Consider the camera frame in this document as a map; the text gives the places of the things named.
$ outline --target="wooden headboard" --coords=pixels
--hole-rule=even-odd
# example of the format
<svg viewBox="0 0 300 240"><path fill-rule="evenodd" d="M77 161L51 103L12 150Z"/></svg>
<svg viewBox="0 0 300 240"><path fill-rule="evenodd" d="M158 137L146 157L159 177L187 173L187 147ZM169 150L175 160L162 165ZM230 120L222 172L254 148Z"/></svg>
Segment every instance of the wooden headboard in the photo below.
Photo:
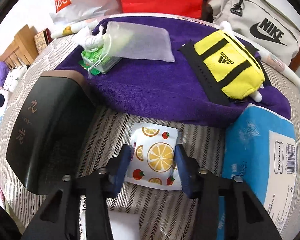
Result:
<svg viewBox="0 0 300 240"><path fill-rule="evenodd" d="M4 61L11 68L23 64L32 64L38 56L38 51L34 43L35 34L28 25L25 25L18 31L14 36L13 42L0 56L0 61Z"/></svg>

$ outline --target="small box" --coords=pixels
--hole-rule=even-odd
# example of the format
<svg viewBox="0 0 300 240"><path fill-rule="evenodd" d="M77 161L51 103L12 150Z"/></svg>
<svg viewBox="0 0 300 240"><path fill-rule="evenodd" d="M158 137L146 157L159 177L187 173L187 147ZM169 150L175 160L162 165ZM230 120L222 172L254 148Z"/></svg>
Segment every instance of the small box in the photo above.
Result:
<svg viewBox="0 0 300 240"><path fill-rule="evenodd" d="M34 43L37 48L38 53L40 54L43 50L50 44L52 41L50 37L51 33L49 29L45 29L39 32L36 36L34 36Z"/></svg>
<svg viewBox="0 0 300 240"><path fill-rule="evenodd" d="M296 181L295 132L290 120L249 104L226 130L222 177L241 176L279 233L289 213ZM219 199L217 239L224 239L224 199Z"/></svg>

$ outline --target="metal screw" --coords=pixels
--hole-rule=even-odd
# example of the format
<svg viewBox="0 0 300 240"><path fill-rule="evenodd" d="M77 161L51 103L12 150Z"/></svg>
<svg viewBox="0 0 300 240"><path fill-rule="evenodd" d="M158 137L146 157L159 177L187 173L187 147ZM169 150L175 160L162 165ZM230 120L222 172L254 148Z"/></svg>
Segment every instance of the metal screw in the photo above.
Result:
<svg viewBox="0 0 300 240"><path fill-rule="evenodd" d="M198 169L198 172L199 172L200 174L207 174L209 171L208 171L207 169L205 169L205 168L199 168L199 169Z"/></svg>
<svg viewBox="0 0 300 240"><path fill-rule="evenodd" d="M240 182L243 182L242 177L241 177L241 176L238 176L238 175L237 175L237 176L234 176L233 179L234 179L235 182L239 182L239 183L240 183Z"/></svg>
<svg viewBox="0 0 300 240"><path fill-rule="evenodd" d="M108 171L106 168L99 168L98 169L98 174L106 174Z"/></svg>
<svg viewBox="0 0 300 240"><path fill-rule="evenodd" d="M63 181L69 181L69 180L71 180L71 176L70 176L70 175L64 175L64 176L62 177L62 180L63 180Z"/></svg>

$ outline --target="stuffed animal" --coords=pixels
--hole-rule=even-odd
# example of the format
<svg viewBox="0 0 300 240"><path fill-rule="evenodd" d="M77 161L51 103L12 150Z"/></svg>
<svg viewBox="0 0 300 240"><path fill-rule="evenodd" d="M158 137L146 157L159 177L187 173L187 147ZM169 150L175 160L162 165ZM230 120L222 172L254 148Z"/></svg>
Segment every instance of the stuffed animal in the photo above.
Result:
<svg viewBox="0 0 300 240"><path fill-rule="evenodd" d="M9 70L10 69L8 65L5 62L0 61L0 87L3 86L4 81L6 80L7 75L9 73Z"/></svg>
<svg viewBox="0 0 300 240"><path fill-rule="evenodd" d="M27 66L25 65L10 70L6 78L6 81L4 82L3 88L5 90L13 92L16 89L21 78L26 73L26 71L27 71Z"/></svg>

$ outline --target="yellow adidas pouch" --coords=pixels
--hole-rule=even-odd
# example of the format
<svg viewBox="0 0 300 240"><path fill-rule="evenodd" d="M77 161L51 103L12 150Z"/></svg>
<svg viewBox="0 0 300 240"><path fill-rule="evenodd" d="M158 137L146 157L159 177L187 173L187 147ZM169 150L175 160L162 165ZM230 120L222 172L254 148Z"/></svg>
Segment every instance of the yellow adidas pouch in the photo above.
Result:
<svg viewBox="0 0 300 240"><path fill-rule="evenodd" d="M197 42L194 49L230 98L244 99L265 81L254 56L221 30Z"/></svg>

